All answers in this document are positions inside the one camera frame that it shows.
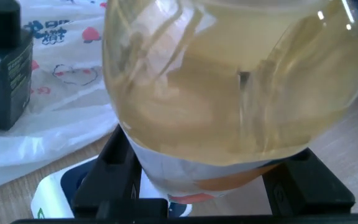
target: wooden surface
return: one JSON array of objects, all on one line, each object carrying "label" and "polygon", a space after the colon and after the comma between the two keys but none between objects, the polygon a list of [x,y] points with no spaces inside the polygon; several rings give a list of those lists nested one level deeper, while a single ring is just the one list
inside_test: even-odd
[{"label": "wooden surface", "polygon": [[[96,155],[108,137],[27,176],[0,186],[0,224],[31,218],[30,202],[40,180],[66,166]],[[344,120],[311,144],[312,150],[353,191],[358,212],[358,99]],[[232,194],[194,205],[192,215],[268,214],[261,178]]]}]

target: black bottle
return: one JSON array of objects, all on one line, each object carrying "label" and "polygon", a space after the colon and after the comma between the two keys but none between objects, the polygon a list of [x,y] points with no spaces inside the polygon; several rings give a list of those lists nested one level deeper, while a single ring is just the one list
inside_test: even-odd
[{"label": "black bottle", "polygon": [[0,129],[8,130],[30,100],[32,34],[21,28],[15,0],[0,0]]}]

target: glass jar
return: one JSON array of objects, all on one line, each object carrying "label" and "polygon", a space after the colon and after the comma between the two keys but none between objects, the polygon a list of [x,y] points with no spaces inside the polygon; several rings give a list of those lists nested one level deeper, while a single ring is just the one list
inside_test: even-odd
[{"label": "glass jar", "polygon": [[148,177],[192,203],[341,119],[358,94],[358,20],[346,0],[112,0],[103,69]]}]

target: white device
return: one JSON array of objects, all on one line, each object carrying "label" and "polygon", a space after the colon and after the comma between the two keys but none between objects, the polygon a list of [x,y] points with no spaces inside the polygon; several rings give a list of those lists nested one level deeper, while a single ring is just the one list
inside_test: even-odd
[{"label": "white device", "polygon": [[[93,162],[96,159],[97,156],[94,156],[43,178],[31,201],[31,212],[33,217],[74,218],[70,203],[67,199],[67,193],[65,192],[66,189],[64,189],[65,187],[62,185],[62,179],[66,178],[73,169],[80,169],[81,166],[85,167],[87,163]],[[140,178],[139,198],[165,198],[168,200],[167,195],[161,194],[152,185],[143,170]],[[172,206],[172,203],[169,203],[169,206],[170,212],[176,212],[179,217],[188,216],[192,209],[192,205]]]}]

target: white plastic bag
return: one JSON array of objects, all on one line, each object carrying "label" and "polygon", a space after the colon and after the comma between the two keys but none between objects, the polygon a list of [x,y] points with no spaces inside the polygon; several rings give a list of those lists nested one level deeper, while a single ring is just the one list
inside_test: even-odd
[{"label": "white plastic bag", "polygon": [[103,1],[20,0],[35,32],[30,103],[0,132],[0,185],[110,132],[117,119],[101,73]]}]

